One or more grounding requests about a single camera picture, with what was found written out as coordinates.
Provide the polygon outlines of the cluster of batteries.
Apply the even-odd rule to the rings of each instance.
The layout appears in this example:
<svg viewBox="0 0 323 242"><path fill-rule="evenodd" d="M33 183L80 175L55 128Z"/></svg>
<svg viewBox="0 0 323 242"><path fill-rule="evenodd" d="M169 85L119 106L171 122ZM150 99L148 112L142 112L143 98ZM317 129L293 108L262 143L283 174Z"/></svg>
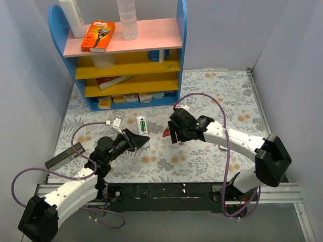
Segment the cluster of batteries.
<svg viewBox="0 0 323 242"><path fill-rule="evenodd" d="M170 135L170 129L169 127L166 127L165 130L163 131L163 137L167 137Z"/></svg>

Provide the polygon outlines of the floral table mat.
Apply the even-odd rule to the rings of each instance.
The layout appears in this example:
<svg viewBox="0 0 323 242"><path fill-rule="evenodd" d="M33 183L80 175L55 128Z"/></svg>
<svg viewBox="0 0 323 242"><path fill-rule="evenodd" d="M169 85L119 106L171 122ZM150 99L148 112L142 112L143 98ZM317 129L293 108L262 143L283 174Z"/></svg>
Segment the floral table mat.
<svg viewBox="0 0 323 242"><path fill-rule="evenodd" d="M182 103L195 117L206 115L250 135L267 135L246 72L184 72L181 95L185 97ZM115 136L103 121L118 117L122 128L137 132L135 118L142 115L147 119L149 148L125 153L113 161L107 182L221 182L254 165L237 152L227 154L223 148L202 141L174 148L171 139L163 137L171 113L171 106L90 111L74 87L55 153L66 150L74 141L81 143L89 155L100 137Z"/></svg>

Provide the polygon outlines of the blue shelf unit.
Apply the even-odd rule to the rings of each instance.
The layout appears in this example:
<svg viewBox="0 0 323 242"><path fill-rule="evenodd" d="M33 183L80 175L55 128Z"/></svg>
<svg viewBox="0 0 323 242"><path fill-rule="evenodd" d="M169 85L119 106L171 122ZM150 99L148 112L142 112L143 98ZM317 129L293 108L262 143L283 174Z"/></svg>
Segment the blue shelf unit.
<svg viewBox="0 0 323 242"><path fill-rule="evenodd" d="M109 69L97 69L92 53L82 52L82 40L75 38L62 8L53 5L48 10L48 26L53 43L74 83L92 111L98 110L98 97L132 93L163 92L149 106L173 105L180 98L187 37L187 4L178 1L175 18L140 20L139 35L126 40L121 24L107 47L107 54L116 55L116 64ZM169 58L161 63L148 59L149 50L169 49ZM134 75L133 78L100 90L96 78Z"/></svg>

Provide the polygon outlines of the blue white carton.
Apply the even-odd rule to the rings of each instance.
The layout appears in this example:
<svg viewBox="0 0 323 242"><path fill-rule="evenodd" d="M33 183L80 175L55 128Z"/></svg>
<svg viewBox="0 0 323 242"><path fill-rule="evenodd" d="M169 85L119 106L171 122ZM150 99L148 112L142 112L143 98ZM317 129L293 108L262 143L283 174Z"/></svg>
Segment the blue white carton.
<svg viewBox="0 0 323 242"><path fill-rule="evenodd" d="M169 49L149 50L147 52L148 59L153 62L161 63L169 58Z"/></svg>

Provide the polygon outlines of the white bottle on shelf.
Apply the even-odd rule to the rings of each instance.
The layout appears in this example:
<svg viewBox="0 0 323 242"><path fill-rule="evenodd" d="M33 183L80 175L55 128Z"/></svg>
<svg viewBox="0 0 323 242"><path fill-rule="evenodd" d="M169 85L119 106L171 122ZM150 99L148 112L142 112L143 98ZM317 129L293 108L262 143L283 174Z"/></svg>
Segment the white bottle on shelf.
<svg viewBox="0 0 323 242"><path fill-rule="evenodd" d="M78 4L75 0L59 0L75 38L84 38L86 28Z"/></svg>

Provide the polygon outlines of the yellow sponge pack left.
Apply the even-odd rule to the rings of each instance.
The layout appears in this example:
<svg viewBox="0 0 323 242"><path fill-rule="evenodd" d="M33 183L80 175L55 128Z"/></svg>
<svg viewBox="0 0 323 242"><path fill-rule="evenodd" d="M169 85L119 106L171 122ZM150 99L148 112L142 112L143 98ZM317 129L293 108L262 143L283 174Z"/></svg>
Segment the yellow sponge pack left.
<svg viewBox="0 0 323 242"><path fill-rule="evenodd" d="M98 97L98 108L99 109L111 109L112 98L107 97Z"/></svg>

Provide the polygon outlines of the clear plastic water bottle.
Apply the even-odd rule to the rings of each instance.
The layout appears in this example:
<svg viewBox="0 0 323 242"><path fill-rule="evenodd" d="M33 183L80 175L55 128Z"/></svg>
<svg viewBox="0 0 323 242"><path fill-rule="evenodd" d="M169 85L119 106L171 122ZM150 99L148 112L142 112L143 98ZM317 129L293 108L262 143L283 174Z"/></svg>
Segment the clear plastic water bottle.
<svg viewBox="0 0 323 242"><path fill-rule="evenodd" d="M134 40L138 37L138 26L134 0L117 0L123 37Z"/></svg>

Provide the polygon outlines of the white remote with screen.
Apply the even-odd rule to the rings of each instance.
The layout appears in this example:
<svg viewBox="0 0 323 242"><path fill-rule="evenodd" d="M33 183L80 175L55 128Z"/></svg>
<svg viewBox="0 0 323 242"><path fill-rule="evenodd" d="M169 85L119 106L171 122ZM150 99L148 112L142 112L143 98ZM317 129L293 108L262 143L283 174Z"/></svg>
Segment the white remote with screen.
<svg viewBox="0 0 323 242"><path fill-rule="evenodd" d="M137 124L138 134L148 137L146 118L144 116L137 116L136 124Z"/></svg>

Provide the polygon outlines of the white cup on shelf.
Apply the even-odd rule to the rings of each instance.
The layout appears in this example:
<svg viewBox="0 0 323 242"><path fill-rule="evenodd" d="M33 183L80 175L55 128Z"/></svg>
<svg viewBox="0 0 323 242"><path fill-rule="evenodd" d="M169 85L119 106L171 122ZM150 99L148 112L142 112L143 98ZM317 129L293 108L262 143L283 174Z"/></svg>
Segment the white cup on shelf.
<svg viewBox="0 0 323 242"><path fill-rule="evenodd" d="M115 54L92 55L91 59L94 66L100 70L112 68L116 64L117 60Z"/></svg>

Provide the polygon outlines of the black flat bar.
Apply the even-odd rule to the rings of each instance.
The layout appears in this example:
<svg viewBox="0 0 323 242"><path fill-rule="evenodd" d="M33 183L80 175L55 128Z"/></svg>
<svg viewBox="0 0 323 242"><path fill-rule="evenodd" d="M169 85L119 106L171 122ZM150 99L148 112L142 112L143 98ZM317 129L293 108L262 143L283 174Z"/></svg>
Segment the black flat bar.
<svg viewBox="0 0 323 242"><path fill-rule="evenodd" d="M60 154L54 156L49 161L47 161L45 163L45 167L51 171L56 171L57 169L64 166L68 162L77 158L78 156L79 154L76 153L72 147L70 147L65 151L61 152Z"/></svg>

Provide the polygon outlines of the orange razor box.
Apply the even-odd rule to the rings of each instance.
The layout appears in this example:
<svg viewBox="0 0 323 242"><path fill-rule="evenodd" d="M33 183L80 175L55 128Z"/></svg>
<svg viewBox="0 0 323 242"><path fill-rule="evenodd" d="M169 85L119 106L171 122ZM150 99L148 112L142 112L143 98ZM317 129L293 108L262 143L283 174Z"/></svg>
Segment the orange razor box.
<svg viewBox="0 0 323 242"><path fill-rule="evenodd" d="M81 44L82 52L104 53L115 31L115 22L93 21Z"/></svg>

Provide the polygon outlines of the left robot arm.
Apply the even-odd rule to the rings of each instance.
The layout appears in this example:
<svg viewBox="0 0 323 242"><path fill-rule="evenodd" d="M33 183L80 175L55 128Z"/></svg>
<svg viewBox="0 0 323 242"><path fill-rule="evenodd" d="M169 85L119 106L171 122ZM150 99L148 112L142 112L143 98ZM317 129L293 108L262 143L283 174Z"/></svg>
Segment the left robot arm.
<svg viewBox="0 0 323 242"><path fill-rule="evenodd" d="M135 134L128 129L121 130L115 139L100 138L90 154L95 164L85 164L72 180L43 197L30 198L18 229L32 241L52 241L59 227L78 209L92 200L101 202L107 197L103 185L110 163L126 151L143 147L149 139L147 131Z"/></svg>

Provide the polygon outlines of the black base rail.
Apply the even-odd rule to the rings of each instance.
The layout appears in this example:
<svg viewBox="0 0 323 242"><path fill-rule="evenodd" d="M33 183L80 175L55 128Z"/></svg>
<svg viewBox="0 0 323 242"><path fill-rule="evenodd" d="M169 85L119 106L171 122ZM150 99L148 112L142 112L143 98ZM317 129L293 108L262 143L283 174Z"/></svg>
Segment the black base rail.
<svg viewBox="0 0 323 242"><path fill-rule="evenodd" d="M222 213L219 182L115 183L107 186L109 208L115 212L210 211Z"/></svg>

